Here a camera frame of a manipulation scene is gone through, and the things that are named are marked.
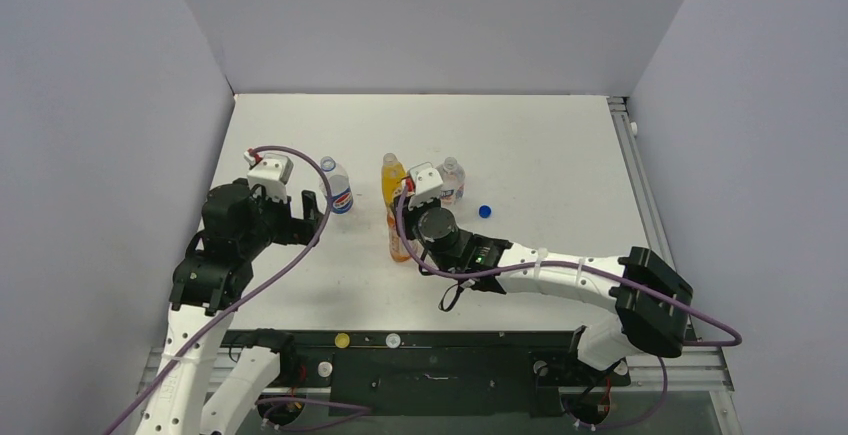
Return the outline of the orange drink bottle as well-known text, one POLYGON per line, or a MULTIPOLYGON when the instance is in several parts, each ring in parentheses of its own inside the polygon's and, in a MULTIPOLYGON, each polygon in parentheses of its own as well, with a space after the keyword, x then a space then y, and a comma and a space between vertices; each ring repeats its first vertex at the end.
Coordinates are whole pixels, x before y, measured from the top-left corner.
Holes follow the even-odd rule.
POLYGON ((388 226, 388 242, 389 254, 393 261, 403 263, 410 259, 408 250, 404 247, 403 242, 396 229, 395 216, 390 210, 387 211, 386 221, 388 226))

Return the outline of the Pepsi bottle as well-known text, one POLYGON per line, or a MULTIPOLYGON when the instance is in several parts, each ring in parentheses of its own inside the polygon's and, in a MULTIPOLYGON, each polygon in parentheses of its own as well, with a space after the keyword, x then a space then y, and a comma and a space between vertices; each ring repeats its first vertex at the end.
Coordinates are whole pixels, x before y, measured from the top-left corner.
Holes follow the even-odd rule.
POLYGON ((322 184, 321 188, 325 195, 331 197, 331 211, 335 214, 349 212, 354 205, 354 195, 346 169, 330 156, 320 160, 320 167, 329 182, 322 184))

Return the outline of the yellow juice bottle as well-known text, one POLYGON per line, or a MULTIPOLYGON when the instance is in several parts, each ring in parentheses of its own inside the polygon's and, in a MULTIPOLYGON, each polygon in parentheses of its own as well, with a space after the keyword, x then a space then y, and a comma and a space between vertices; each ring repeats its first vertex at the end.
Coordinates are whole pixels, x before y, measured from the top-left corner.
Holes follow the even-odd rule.
POLYGON ((383 156, 381 168, 381 189, 387 210, 393 207, 395 197, 402 191, 406 170, 394 153, 383 156))

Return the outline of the clear water bottle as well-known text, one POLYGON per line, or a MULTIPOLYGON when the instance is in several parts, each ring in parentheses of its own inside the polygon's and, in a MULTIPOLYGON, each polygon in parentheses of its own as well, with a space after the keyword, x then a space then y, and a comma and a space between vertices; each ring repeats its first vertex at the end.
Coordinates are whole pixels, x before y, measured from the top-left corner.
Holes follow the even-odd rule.
POLYGON ((437 171, 442 178, 441 204, 455 205, 464 196, 466 174, 463 166, 456 158, 446 157, 437 171))

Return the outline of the white water bottle cap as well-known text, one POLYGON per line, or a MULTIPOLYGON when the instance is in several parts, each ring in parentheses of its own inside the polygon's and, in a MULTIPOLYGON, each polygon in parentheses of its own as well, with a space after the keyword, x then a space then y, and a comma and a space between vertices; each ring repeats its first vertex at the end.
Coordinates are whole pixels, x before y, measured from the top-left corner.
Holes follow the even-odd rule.
POLYGON ((385 337, 385 345, 390 349, 399 348, 401 344, 402 344, 401 337, 397 333, 389 333, 385 337))

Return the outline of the yellow juice bottle cap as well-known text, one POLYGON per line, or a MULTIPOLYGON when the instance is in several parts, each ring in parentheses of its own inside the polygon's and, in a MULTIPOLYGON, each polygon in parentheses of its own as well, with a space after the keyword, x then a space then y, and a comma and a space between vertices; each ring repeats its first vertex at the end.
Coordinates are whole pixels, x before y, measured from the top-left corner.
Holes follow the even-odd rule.
POLYGON ((351 338, 347 333, 340 332, 334 338, 334 345, 338 349, 346 349, 351 344, 351 338))

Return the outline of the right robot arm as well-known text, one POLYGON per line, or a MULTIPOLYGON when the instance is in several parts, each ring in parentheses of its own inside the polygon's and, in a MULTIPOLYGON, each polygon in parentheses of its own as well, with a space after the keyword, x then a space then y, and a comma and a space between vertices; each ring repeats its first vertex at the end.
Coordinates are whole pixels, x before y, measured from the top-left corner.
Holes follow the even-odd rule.
POLYGON ((566 373, 588 382, 637 354, 682 354, 692 287, 654 251, 634 246, 620 257, 578 257, 531 248, 464 230, 438 202, 397 201, 398 228, 418 242, 426 276, 458 282, 461 291, 530 293, 581 302, 606 311, 578 329, 564 355, 566 373))

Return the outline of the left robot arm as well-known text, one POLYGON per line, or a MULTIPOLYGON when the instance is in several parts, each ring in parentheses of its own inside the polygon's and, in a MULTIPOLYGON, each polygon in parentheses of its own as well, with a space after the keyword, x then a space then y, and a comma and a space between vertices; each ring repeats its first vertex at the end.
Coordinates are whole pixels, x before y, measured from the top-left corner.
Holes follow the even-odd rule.
POLYGON ((269 246, 312 243, 323 215, 315 192, 301 193, 302 217, 290 196, 273 198, 237 179, 209 191, 202 229, 173 273, 168 331, 157 375, 143 397, 140 434, 197 434, 219 347, 269 246))

